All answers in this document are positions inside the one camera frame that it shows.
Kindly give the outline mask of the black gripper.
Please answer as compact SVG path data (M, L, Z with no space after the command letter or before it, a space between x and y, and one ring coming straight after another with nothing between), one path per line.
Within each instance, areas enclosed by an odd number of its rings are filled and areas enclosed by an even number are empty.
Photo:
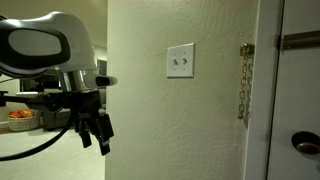
M98 91L89 93L49 93L46 96L46 107L51 112L62 108L69 109L70 115L64 130L74 127L79 133L84 148L92 145L90 134L99 142L101 155L110 152L110 138L114 136L108 114L101 115L100 94Z

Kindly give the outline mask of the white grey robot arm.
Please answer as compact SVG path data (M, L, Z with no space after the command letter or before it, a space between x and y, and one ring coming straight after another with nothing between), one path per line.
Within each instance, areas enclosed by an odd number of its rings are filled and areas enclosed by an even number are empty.
M55 69L61 83L60 93L25 99L56 112L70 111L64 129L75 128L84 147L99 142L102 155L110 152L114 136L110 118L102 115L99 90L117 83L112 76L99 73L94 47L87 28L74 15L54 11L34 19L0 20L0 71L17 79L35 79Z

